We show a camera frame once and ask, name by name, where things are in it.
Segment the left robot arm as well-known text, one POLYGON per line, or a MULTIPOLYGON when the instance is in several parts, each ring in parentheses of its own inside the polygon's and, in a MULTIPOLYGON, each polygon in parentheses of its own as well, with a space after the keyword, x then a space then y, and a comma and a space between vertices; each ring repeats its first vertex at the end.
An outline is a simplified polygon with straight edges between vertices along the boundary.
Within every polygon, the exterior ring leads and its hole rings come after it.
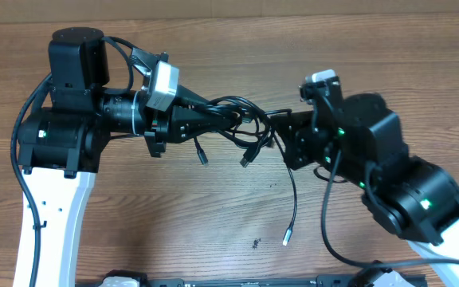
POLYGON ((140 136, 151 156, 234 120, 179 83, 165 53, 89 27, 56 31, 51 71, 14 125, 10 156, 23 190, 16 286, 72 286, 84 211, 101 154, 140 136))

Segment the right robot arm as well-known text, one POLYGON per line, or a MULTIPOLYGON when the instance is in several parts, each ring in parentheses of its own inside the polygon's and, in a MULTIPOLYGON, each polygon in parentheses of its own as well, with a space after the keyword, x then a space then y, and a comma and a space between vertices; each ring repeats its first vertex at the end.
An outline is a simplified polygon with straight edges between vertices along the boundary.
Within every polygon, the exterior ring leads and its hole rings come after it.
POLYGON ((409 153, 399 116, 375 92, 345 97, 337 77, 306 83, 306 112, 271 122, 293 170, 318 163, 331 177, 362 189, 362 202, 387 232, 418 254, 408 265, 430 265, 459 286, 459 186, 443 168, 409 153))

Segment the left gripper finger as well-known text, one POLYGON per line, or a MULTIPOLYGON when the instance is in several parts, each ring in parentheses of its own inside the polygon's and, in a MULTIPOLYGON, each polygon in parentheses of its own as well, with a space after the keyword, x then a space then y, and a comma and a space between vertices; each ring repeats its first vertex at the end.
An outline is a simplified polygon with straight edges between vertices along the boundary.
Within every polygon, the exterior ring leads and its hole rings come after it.
POLYGON ((205 99, 202 96, 199 96, 197 93, 189 90, 188 88, 178 85, 175 104, 182 106, 198 106, 207 104, 209 100, 205 99))
POLYGON ((180 144, 206 132, 231 128, 236 122, 234 117, 174 106, 171 114, 171 142, 180 144))

